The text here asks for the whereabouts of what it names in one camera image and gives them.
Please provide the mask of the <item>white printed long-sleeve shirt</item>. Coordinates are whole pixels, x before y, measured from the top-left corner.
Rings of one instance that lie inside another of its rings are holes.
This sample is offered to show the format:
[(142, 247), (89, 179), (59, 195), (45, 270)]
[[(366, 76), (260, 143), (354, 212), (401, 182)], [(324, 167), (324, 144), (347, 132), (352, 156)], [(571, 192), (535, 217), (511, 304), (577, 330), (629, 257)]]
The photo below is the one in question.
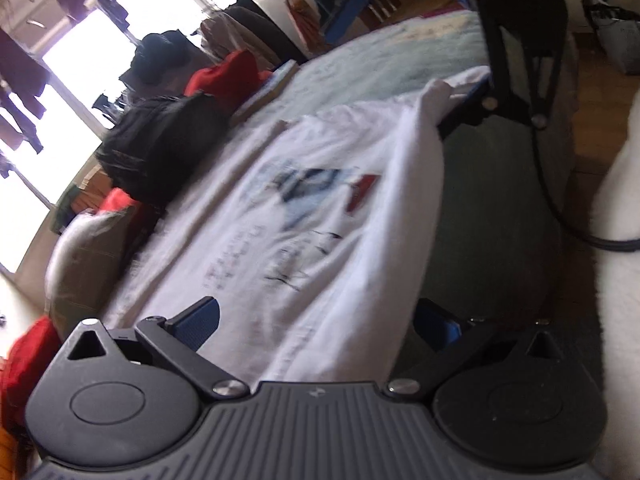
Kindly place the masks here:
[(245, 125), (169, 207), (108, 327), (220, 307), (200, 348), (254, 386), (384, 382), (440, 217), (449, 77), (386, 100)]

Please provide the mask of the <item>clothes rack with garments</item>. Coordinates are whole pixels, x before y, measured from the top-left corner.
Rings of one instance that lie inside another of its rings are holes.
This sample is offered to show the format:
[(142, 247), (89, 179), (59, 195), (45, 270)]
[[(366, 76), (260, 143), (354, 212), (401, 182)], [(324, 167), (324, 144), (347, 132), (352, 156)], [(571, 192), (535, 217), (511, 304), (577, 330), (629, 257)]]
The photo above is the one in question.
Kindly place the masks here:
[(101, 94), (92, 107), (110, 122), (137, 101), (157, 96), (187, 96), (186, 84), (202, 68), (221, 63), (235, 51), (247, 50), (263, 70), (274, 72), (289, 60), (308, 61), (290, 37), (254, 3), (236, 0), (224, 10), (215, 10), (201, 22), (194, 35), (197, 46), (178, 30), (151, 32), (138, 41), (130, 66), (119, 81), (125, 86), (120, 98), (111, 102)]

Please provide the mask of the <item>green plaid bed blanket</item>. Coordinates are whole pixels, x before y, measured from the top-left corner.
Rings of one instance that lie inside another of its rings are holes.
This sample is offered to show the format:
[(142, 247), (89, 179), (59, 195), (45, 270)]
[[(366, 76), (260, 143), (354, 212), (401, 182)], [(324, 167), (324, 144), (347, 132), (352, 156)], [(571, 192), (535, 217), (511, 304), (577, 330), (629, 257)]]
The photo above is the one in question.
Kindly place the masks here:
[[(307, 64), (243, 126), (386, 100), (486, 68), (476, 15), (457, 12), (439, 24), (446, 27), (441, 37), (424, 39), (427, 21), (410, 21)], [(440, 217), (416, 302), (427, 298), (463, 315), (534, 312), (548, 295), (560, 237), (542, 200), (528, 128), (494, 116), (440, 140)]]

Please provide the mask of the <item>grey green pillow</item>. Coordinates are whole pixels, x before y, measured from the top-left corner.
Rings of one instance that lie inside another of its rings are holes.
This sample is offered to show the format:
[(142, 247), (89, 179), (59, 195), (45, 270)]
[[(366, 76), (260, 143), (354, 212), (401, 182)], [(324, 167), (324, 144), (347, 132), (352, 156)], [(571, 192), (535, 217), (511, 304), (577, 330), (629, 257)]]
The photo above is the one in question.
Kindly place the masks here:
[(87, 210), (70, 222), (55, 244), (44, 277), (46, 312), (58, 336), (66, 339), (79, 322), (102, 315), (155, 223), (152, 214), (136, 206)]

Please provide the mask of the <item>items on window sill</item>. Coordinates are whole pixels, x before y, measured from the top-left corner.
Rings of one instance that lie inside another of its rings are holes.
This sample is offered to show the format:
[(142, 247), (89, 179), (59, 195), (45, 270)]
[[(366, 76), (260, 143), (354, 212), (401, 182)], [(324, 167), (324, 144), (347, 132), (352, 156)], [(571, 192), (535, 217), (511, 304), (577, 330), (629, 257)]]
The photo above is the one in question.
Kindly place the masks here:
[(79, 184), (72, 183), (55, 205), (51, 231), (61, 235), (78, 214), (98, 210), (111, 192), (112, 179), (100, 165), (92, 168)]

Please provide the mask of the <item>black backpack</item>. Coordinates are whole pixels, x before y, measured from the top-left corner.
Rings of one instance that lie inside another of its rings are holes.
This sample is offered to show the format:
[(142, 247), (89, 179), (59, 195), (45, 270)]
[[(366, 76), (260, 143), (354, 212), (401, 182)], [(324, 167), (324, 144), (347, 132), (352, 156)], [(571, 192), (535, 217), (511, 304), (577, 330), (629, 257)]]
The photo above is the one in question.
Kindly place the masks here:
[(160, 96), (122, 113), (96, 150), (116, 188), (138, 202), (164, 208), (230, 128), (213, 96)]

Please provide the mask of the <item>paperback book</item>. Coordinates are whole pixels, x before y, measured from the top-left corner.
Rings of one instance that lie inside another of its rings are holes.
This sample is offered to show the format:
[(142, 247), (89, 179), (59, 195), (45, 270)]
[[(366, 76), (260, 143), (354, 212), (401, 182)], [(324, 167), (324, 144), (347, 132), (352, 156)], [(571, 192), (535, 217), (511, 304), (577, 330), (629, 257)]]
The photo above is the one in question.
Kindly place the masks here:
[(275, 70), (266, 82), (233, 113), (230, 126), (235, 127), (246, 122), (258, 110), (277, 99), (298, 71), (299, 65), (293, 60), (289, 60)]

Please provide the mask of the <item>red quilt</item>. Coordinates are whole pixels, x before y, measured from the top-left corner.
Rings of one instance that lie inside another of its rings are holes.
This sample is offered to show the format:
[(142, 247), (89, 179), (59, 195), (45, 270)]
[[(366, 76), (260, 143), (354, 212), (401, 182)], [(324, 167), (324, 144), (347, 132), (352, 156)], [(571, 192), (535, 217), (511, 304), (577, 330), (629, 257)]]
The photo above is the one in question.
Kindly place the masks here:
[[(247, 50), (229, 54), (221, 63), (197, 70), (186, 84), (186, 94), (203, 91), (221, 100), (226, 110), (237, 110), (272, 75), (257, 66)], [(25, 408), (43, 372), (61, 347), (61, 339), (47, 315), (14, 342), (1, 365), (1, 427), (13, 432), (25, 425)]]

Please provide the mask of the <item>hanging laundry at window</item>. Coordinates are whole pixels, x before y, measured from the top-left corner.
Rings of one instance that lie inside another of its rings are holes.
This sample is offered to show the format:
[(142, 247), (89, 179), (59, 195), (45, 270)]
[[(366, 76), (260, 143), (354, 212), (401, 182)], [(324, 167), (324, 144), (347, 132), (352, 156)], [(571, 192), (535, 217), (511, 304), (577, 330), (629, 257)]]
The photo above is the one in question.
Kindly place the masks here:
[(29, 181), (44, 188), (55, 179), (68, 182), (89, 161), (110, 123), (91, 105), (104, 94), (110, 100), (130, 96), (120, 80), (134, 57), (134, 43), (99, 8), (86, 0), (88, 15), (72, 20), (56, 0), (1, 0), (1, 28), (51, 72), (38, 101), (46, 111), (37, 118), (21, 99), (14, 105), (36, 127), (43, 150), (24, 141), (1, 149)]

